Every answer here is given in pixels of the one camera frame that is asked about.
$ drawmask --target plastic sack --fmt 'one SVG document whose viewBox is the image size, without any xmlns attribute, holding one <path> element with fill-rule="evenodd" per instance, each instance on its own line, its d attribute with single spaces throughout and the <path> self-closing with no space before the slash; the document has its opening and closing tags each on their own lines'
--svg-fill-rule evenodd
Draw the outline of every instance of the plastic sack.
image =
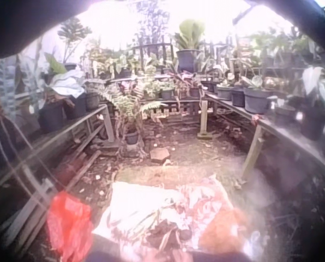
<svg viewBox="0 0 325 262">
<path fill-rule="evenodd" d="M 58 193 L 47 214 L 51 247 L 63 262 L 82 261 L 92 245 L 91 208 L 65 191 Z"/>
</svg>

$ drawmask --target dirt ground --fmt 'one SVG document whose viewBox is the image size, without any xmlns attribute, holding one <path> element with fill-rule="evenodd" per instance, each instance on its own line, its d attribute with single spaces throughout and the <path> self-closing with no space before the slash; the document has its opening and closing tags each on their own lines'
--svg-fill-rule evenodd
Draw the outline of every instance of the dirt ground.
<svg viewBox="0 0 325 262">
<path fill-rule="evenodd" d="M 301 261 L 296 253 L 298 219 L 290 205 L 266 182 L 264 174 L 255 169 L 248 181 L 240 179 L 242 165 L 249 150 L 254 127 L 236 114 L 227 115 L 240 123 L 235 125 L 222 117 L 209 116 L 208 131 L 212 140 L 199 140 L 200 125 L 166 124 L 163 127 L 147 121 L 145 128 L 151 131 L 146 148 L 165 147 L 170 153 L 167 166 L 152 163 L 149 159 L 124 159 L 99 157 L 71 194 L 92 208 L 92 221 L 98 225 L 100 217 L 109 205 L 111 180 L 138 183 L 149 186 L 175 188 L 177 185 L 196 182 L 216 174 L 223 184 L 234 206 L 242 209 L 251 221 L 252 230 L 261 234 L 263 249 L 261 261 Z M 43 230 L 34 242 L 29 256 L 42 252 L 45 261 L 58 261 L 50 251 Z M 95 237 L 94 249 L 117 254 L 116 246 Z"/>
</svg>

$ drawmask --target tree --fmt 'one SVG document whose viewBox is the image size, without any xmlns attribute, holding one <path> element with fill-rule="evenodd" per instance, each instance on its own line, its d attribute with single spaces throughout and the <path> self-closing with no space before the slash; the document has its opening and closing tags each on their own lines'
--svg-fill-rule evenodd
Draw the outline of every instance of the tree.
<svg viewBox="0 0 325 262">
<path fill-rule="evenodd" d="M 61 30 L 58 32 L 59 37 L 65 42 L 63 63 L 65 63 L 81 41 L 92 33 L 89 27 L 84 27 L 80 19 L 72 17 L 66 22 L 61 23 Z"/>
<path fill-rule="evenodd" d="M 136 36 L 142 44 L 157 44 L 162 41 L 170 19 L 169 12 L 163 9 L 163 3 L 162 0 L 144 0 L 136 4 L 136 10 L 142 16 Z"/>
</svg>

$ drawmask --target red plastic bag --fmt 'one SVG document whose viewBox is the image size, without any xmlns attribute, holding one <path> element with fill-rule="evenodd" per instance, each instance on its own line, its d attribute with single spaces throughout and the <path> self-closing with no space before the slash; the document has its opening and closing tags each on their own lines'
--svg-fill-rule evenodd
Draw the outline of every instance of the red plastic bag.
<svg viewBox="0 0 325 262">
<path fill-rule="evenodd" d="M 52 199 L 47 214 L 51 247 L 63 262 L 82 261 L 92 245 L 91 208 L 65 191 Z"/>
</svg>

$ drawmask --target soil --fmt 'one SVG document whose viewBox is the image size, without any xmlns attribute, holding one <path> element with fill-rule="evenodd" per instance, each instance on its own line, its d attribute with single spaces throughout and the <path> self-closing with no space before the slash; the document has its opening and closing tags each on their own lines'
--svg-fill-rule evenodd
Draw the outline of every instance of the soil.
<svg viewBox="0 0 325 262">
<path fill-rule="evenodd" d="M 270 182 L 266 182 L 262 171 L 265 174 L 268 170 L 271 173 L 274 171 L 266 170 L 265 164 L 259 164 L 251 174 L 261 178 L 256 179 L 261 181 L 255 183 L 257 187 L 253 186 L 251 180 L 242 180 L 240 173 L 254 127 L 250 121 L 237 114 L 226 116 L 232 122 L 219 116 L 209 116 L 208 131 L 213 136 L 210 141 L 197 139 L 199 124 L 184 125 L 181 122 L 161 127 L 152 121 L 146 121 L 145 128 L 153 134 L 145 141 L 146 152 L 155 147 L 166 147 L 170 152 L 168 165 L 154 164 L 149 159 L 126 158 L 117 161 L 115 157 L 99 157 L 73 187 L 71 194 L 91 206 L 92 222 L 96 227 L 110 203 L 110 181 L 176 188 L 180 184 L 200 181 L 216 174 L 234 206 L 243 210 L 251 220 L 251 229 L 260 232 L 260 248 L 263 251 L 261 261 L 303 261 L 305 251 L 301 240 L 311 235 L 310 223 L 314 219 L 314 223 L 325 223 L 325 206 L 312 207 L 316 203 L 325 203 L 324 179 L 315 173 L 315 179 L 302 182 L 294 196 L 282 196 L 269 185 Z M 278 143 L 270 136 L 268 140 L 267 147 L 271 143 Z M 317 196 L 314 201 L 311 200 L 313 195 Z M 45 258 L 48 261 L 59 261 L 53 251 L 50 251 L 46 237 L 43 229 L 29 250 L 31 261 L 46 261 Z M 93 250 L 100 249 L 118 255 L 116 245 L 98 236 L 94 239 Z"/>
</svg>

